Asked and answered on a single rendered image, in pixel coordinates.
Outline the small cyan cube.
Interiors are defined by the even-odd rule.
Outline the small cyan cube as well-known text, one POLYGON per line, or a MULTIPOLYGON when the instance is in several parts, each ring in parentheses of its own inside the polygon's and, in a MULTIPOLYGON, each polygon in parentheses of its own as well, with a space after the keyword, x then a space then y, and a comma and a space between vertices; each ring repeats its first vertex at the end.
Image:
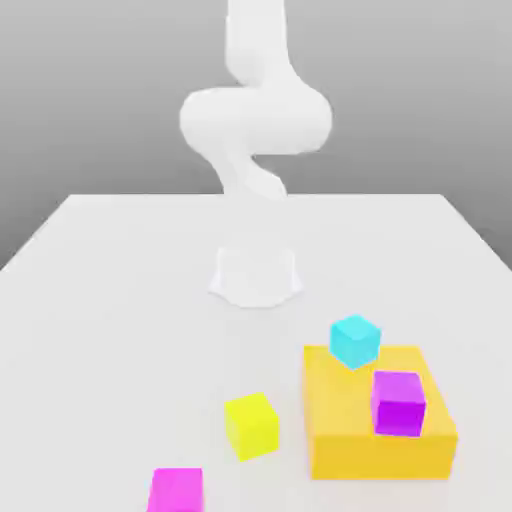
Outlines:
POLYGON ((350 370, 374 362, 380 352, 382 330, 360 315, 338 320, 330 328, 330 353, 350 370))

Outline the small yellow cube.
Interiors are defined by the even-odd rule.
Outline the small yellow cube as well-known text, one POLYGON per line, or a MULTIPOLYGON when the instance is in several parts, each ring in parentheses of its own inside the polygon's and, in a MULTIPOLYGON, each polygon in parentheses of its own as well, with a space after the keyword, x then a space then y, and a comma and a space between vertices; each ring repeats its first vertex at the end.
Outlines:
POLYGON ((262 392, 224 404, 226 435, 239 461, 247 461, 279 448, 279 417, 262 392))

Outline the small purple cube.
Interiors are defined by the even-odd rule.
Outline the small purple cube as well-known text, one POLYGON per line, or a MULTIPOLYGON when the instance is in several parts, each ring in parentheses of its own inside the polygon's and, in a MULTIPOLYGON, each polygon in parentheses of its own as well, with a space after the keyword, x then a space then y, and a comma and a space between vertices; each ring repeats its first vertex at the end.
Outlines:
POLYGON ((421 435, 426 398, 417 373, 375 371, 370 406, 376 434, 404 437, 421 435))

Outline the small magenta cube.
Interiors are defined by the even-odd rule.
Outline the small magenta cube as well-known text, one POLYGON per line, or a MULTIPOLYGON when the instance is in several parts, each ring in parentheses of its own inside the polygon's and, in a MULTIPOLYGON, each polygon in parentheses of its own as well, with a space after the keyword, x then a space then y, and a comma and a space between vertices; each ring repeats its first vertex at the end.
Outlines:
POLYGON ((202 469, 155 469, 147 512, 204 512, 202 469))

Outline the large orange box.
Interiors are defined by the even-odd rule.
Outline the large orange box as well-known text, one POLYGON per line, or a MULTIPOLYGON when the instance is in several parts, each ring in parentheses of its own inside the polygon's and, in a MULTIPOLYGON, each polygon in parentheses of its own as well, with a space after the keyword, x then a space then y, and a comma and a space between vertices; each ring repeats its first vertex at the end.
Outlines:
POLYGON ((315 480, 443 480, 450 476, 458 434, 421 350, 382 346, 376 361, 357 370, 326 346, 303 349, 303 403, 309 472, 315 480), (374 431, 376 371, 418 375, 426 411, 418 436, 374 431))

